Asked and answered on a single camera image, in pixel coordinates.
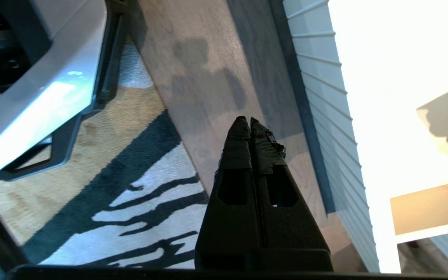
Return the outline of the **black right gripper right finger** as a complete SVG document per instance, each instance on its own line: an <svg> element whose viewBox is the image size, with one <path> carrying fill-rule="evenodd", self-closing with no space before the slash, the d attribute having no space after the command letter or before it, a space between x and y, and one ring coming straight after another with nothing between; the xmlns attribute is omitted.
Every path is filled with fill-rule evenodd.
<svg viewBox="0 0 448 280"><path fill-rule="evenodd" d="M265 271L332 271L329 247L285 161L285 147L258 119L250 121L260 248Z"/></svg>

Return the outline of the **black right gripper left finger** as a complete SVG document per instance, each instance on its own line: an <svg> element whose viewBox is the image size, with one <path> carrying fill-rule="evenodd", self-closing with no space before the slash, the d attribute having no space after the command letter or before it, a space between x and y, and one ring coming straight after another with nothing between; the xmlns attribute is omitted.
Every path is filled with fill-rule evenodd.
<svg viewBox="0 0 448 280"><path fill-rule="evenodd" d="M235 119L226 135L201 224L194 266L198 270L245 271L255 247L251 193L250 129L247 119Z"/></svg>

